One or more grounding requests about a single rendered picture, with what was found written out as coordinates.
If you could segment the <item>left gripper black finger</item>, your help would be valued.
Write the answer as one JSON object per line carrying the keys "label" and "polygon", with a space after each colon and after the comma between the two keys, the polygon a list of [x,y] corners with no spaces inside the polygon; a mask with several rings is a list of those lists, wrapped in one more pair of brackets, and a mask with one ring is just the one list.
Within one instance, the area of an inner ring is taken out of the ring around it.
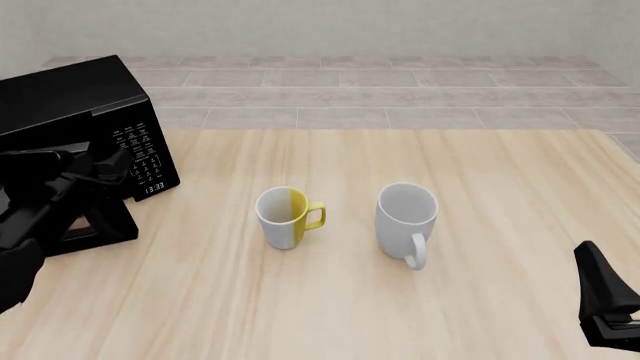
{"label": "left gripper black finger", "polygon": [[110,158],[95,164],[96,177],[100,182],[119,185],[129,173],[130,162],[129,152],[118,150]]}

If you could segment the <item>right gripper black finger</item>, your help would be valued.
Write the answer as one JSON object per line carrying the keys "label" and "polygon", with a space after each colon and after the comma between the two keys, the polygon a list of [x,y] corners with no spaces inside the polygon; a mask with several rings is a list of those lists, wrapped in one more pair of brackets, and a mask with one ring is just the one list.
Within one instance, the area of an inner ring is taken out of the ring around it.
{"label": "right gripper black finger", "polygon": [[580,320],[640,311],[640,295],[620,278],[594,242],[582,242],[574,249],[574,256],[580,284]]}

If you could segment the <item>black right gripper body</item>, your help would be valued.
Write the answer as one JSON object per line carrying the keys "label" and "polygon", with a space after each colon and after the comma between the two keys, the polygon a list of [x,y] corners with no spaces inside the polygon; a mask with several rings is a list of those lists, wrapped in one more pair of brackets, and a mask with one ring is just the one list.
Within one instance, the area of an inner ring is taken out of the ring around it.
{"label": "black right gripper body", "polygon": [[591,347],[640,349],[640,320],[632,313],[589,314],[579,312],[580,327]]}

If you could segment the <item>black microwave door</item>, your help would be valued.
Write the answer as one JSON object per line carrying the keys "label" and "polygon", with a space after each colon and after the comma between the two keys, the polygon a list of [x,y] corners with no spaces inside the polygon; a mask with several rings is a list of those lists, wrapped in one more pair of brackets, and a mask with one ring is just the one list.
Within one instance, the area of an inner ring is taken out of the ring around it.
{"label": "black microwave door", "polygon": [[58,239],[42,243],[46,257],[127,242],[139,235],[132,215],[118,197],[102,201],[81,218],[86,221],[85,226],[69,228]]}

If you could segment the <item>black microwave oven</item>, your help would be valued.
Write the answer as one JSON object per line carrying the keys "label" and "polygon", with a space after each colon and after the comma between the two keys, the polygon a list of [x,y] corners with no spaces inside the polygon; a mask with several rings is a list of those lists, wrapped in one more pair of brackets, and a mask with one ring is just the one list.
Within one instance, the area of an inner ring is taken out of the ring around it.
{"label": "black microwave oven", "polygon": [[125,198],[180,184],[153,104],[118,56],[0,80],[0,152],[74,143],[100,160],[129,152]]}

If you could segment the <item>white and yellow mug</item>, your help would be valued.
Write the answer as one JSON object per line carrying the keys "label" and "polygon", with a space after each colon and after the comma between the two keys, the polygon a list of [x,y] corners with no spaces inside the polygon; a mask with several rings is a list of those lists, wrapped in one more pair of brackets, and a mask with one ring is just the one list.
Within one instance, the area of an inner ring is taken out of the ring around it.
{"label": "white and yellow mug", "polygon": [[256,200],[255,212],[265,239],[273,248],[296,248],[307,230],[322,227],[326,222],[323,203],[310,203],[296,188],[278,186],[264,191]]}

